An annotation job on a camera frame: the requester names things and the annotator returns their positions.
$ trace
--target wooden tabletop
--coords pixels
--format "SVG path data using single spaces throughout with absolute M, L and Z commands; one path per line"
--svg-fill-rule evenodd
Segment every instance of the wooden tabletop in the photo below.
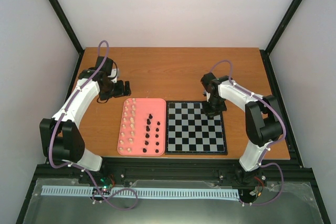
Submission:
M 120 79 L 130 81 L 132 98 L 203 101 L 201 77 L 222 59 L 234 65 L 233 78 L 243 87 L 262 95 L 271 94 L 258 48 L 110 48 L 109 58 L 121 71 Z M 97 48 L 86 48 L 79 72 L 94 67 Z M 215 70 L 217 77 L 228 75 L 229 65 Z M 117 151 L 123 103 L 128 97 L 112 98 L 105 104 L 94 99 L 80 123 L 86 148 L 100 156 L 125 157 Z M 228 155 L 166 155 L 172 158 L 240 158 L 248 138 L 245 114 L 226 101 L 223 113 Z M 285 142 L 272 147 L 269 159 L 289 159 Z

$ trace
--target gray wall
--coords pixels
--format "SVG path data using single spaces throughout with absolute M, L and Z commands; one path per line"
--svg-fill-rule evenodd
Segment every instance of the gray wall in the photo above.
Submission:
M 39 122 L 65 98 L 78 58 L 47 0 L 0 0 L 1 223 L 15 223 L 41 151 Z
M 59 0 L 96 47 L 265 48 L 291 0 Z
M 336 222 L 336 1 L 303 0 L 271 61 L 304 165 Z

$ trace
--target chessboard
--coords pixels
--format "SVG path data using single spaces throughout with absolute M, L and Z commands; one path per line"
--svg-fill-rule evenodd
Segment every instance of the chessboard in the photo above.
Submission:
M 167 154 L 227 155 L 223 115 L 209 119 L 201 102 L 167 101 Z

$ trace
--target black metal frame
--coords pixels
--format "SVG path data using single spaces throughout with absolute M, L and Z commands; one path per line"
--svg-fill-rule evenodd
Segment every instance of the black metal frame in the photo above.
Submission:
M 65 16 L 57 0 L 49 0 L 69 35 L 73 45 L 78 51 L 79 58 L 73 73 L 69 86 L 67 98 L 71 94 L 72 88 L 77 78 L 79 66 L 83 58 L 84 50 L 80 45 L 73 29 L 71 28 L 67 17 Z M 310 168 L 303 168 L 303 163 L 298 151 L 298 147 L 293 135 L 292 128 L 282 100 L 278 83 L 270 62 L 269 56 L 276 43 L 289 24 L 295 11 L 302 0 L 293 0 L 286 11 L 282 21 L 275 31 L 271 41 L 265 50 L 260 51 L 264 63 L 266 75 L 273 95 L 278 99 L 284 123 L 287 127 L 286 142 L 290 153 L 290 160 L 287 161 L 264 161 L 265 163 L 276 162 L 281 166 L 286 181 L 309 182 L 312 186 L 322 219 L 324 223 L 330 223 L 327 211 L 320 195 L 314 173 Z M 230 180 L 230 171 L 238 164 L 238 160 L 231 159 L 161 159 L 161 158 L 103 158 L 103 173 L 114 174 L 117 184 L 128 185 L 138 179 L 157 179 L 157 180 L 200 180 L 218 183 L 219 185 L 229 185 L 234 188 L 242 189 L 244 186 L 234 184 Z M 280 175 L 276 168 L 269 167 L 263 170 L 263 174 L 269 181 L 279 181 Z M 100 173 L 93 173 L 93 176 L 99 181 L 102 176 Z M 38 165 L 31 181 L 26 199 L 23 203 L 17 223 L 22 223 L 35 187 L 36 180 L 39 178 L 78 178 L 83 183 L 91 183 L 89 177 L 75 168 L 52 169 L 48 163 Z

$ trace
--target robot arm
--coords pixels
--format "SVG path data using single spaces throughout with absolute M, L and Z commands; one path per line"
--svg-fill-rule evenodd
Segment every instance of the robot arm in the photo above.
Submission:
M 201 79 L 206 90 L 207 101 L 202 102 L 204 112 L 210 118 L 226 111 L 225 100 L 229 100 L 245 112 L 246 134 L 249 138 L 244 154 L 239 163 L 246 172 L 256 170 L 269 145 L 279 139 L 282 127 L 279 120 L 256 98 L 235 88 L 236 82 L 230 83 L 228 76 L 216 78 L 212 73 Z M 279 115 L 280 108 L 272 95 L 263 97 L 254 94 L 268 103 Z
M 88 170 L 98 171 L 100 169 L 102 158 L 85 148 L 84 140 L 78 130 L 80 121 L 97 95 L 100 100 L 107 101 L 111 97 L 131 94 L 129 82 L 126 81 L 124 84 L 122 80 L 117 80 L 120 72 L 118 68 L 112 69 L 113 61 L 109 58 L 106 59 L 98 73 L 81 89 L 101 64 L 103 58 L 98 57 L 94 68 L 84 70 L 79 75 L 74 91 L 52 119 L 41 121 L 40 134 L 43 153 L 46 157 L 48 157 L 50 139 L 56 122 L 64 114 L 54 140 L 53 158 L 76 163 Z

